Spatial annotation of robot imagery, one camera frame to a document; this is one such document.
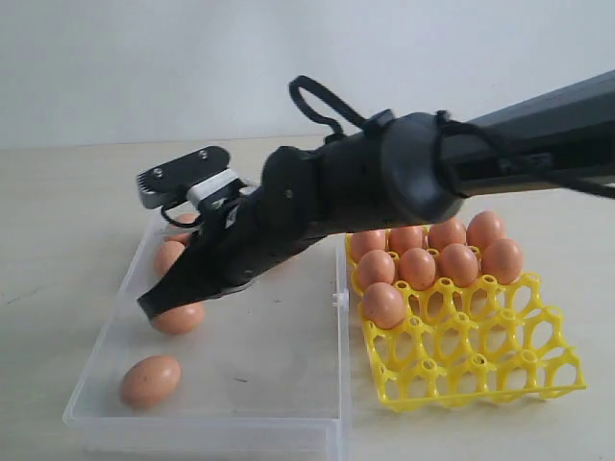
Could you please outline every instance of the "transparent container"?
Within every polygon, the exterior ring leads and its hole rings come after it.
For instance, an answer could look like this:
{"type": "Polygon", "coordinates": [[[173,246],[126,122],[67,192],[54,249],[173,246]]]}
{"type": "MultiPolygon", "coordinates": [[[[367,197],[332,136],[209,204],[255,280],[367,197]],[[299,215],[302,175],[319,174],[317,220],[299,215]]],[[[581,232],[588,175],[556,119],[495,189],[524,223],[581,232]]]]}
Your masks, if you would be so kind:
{"type": "Polygon", "coordinates": [[[164,228],[154,216],[64,411],[85,448],[348,459],[344,237],[329,237],[249,289],[207,302],[197,330],[167,337],[135,302],[156,281],[152,261],[164,228]],[[180,361],[178,389],[151,410],[126,407],[118,398],[121,378],[159,353],[180,361]]]}

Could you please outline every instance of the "robotic arm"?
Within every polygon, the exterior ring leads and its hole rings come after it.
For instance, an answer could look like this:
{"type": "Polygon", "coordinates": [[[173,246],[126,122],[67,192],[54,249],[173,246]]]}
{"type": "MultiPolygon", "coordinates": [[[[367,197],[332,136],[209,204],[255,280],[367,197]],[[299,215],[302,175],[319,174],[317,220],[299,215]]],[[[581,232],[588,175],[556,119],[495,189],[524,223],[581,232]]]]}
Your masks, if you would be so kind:
{"type": "Polygon", "coordinates": [[[438,223],[469,197],[567,187],[615,198],[615,72],[459,123],[448,114],[384,110],[364,119],[307,77],[290,95],[333,133],[316,150],[282,146],[260,186],[229,169],[220,147],[156,166],[137,177],[141,202],[161,207],[190,245],[138,300],[150,319],[173,307],[219,298],[330,234],[438,223]],[[315,112],[319,97],[360,131],[315,112]],[[190,201],[200,217],[182,225],[168,209],[190,201]]]}

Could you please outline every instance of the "egg tray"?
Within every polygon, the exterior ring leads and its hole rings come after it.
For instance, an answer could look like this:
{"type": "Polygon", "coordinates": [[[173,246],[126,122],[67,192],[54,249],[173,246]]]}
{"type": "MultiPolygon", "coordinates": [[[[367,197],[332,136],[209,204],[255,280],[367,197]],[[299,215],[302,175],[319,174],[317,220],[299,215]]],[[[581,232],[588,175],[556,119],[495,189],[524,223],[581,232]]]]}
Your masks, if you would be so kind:
{"type": "MultiPolygon", "coordinates": [[[[362,296],[349,245],[347,236],[352,285],[362,296]]],[[[480,251],[471,248],[480,259],[480,251]]],[[[429,251],[437,258],[437,250],[429,251]]],[[[484,275],[465,288],[447,278],[425,291],[403,280],[393,286],[406,302],[406,318],[398,326],[378,328],[358,305],[378,398],[392,410],[428,403],[458,407],[478,399],[506,403],[530,394],[554,399],[587,387],[580,360],[563,337],[562,314],[543,303],[537,274],[524,273],[509,285],[484,275]],[[524,290],[529,300],[517,306],[524,290]],[[544,327],[551,329],[549,339],[534,344],[544,327]],[[566,382],[560,383],[564,369],[566,382]]]]}

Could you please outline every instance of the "egg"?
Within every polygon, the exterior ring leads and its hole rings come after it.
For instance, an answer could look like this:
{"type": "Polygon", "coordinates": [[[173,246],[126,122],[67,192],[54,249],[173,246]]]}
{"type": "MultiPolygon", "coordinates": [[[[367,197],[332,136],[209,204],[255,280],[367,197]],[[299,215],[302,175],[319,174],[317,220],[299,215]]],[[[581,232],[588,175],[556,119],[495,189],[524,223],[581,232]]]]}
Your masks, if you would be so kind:
{"type": "Polygon", "coordinates": [[[394,280],[395,261],[385,250],[372,250],[358,262],[357,284],[361,290],[377,281],[393,283],[394,280]]]}
{"type": "Polygon", "coordinates": [[[468,245],[484,251],[496,240],[504,238],[504,221],[493,211],[483,211],[477,214],[466,232],[468,245]]]}
{"type": "Polygon", "coordinates": [[[422,226],[408,226],[406,228],[391,229],[388,234],[388,249],[391,252],[403,255],[410,248],[423,248],[425,235],[422,226]]]}
{"type": "Polygon", "coordinates": [[[455,217],[444,223],[434,224],[430,227],[428,243],[431,248],[435,248],[438,252],[453,243],[465,244],[465,226],[455,217]]]}
{"type": "Polygon", "coordinates": [[[498,283],[508,285],[523,270],[523,252],[509,238],[496,240],[482,253],[481,269],[484,274],[495,277],[498,283]]]}
{"type": "Polygon", "coordinates": [[[440,274],[458,287],[471,285],[479,276],[479,261],[465,245],[454,243],[446,247],[438,258],[440,274]]]}
{"type": "Polygon", "coordinates": [[[132,408],[151,408],[169,397],[180,382],[180,363],[168,355],[154,355],[136,363],[122,379],[120,399],[132,408]]]}
{"type": "Polygon", "coordinates": [[[386,249],[386,230],[368,230],[353,233],[350,237],[350,257],[359,262],[363,255],[372,250],[386,249]]]}
{"type": "Polygon", "coordinates": [[[152,320],[152,327],[170,335],[186,334],[203,323],[205,309],[203,303],[192,303],[175,307],[161,313],[152,320]]]}
{"type": "Polygon", "coordinates": [[[177,261],[184,251],[185,246],[180,242],[164,242],[154,256],[154,271],[159,277],[168,272],[171,266],[177,261]]]}
{"type": "Polygon", "coordinates": [[[392,285],[377,282],[363,294],[363,317],[381,329],[392,329],[406,317],[402,294],[392,285]]]}
{"type": "Polygon", "coordinates": [[[422,248],[411,248],[399,262],[400,279],[407,281],[413,290],[423,291],[435,282],[435,259],[422,248]]]}
{"type": "MultiPolygon", "coordinates": [[[[174,219],[175,221],[182,223],[182,224],[191,224],[198,217],[199,217],[199,213],[184,213],[184,214],[180,214],[177,218],[174,218],[174,219]]],[[[192,232],[186,232],[186,233],[177,233],[175,235],[165,235],[164,240],[180,242],[182,245],[187,245],[188,243],[190,243],[191,237],[192,237],[192,232]]]]}

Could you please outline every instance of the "table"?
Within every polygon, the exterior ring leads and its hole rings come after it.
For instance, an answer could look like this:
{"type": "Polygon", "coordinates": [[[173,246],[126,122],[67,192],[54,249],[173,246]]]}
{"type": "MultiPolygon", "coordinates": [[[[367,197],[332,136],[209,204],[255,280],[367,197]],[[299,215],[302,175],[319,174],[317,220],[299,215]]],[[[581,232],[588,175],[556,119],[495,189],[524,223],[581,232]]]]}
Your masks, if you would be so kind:
{"type": "MultiPolygon", "coordinates": [[[[280,145],[314,147],[319,137],[219,142],[234,169],[257,179],[280,145]]],[[[84,453],[62,410],[147,223],[134,176],[203,142],[0,151],[0,447],[2,459],[136,461],[84,453]]],[[[615,459],[612,397],[615,204],[568,191],[475,198],[467,222],[492,208],[542,274],[547,303],[565,313],[589,389],[559,400],[397,415],[379,407],[362,337],[351,332],[354,460],[615,459]]]]}

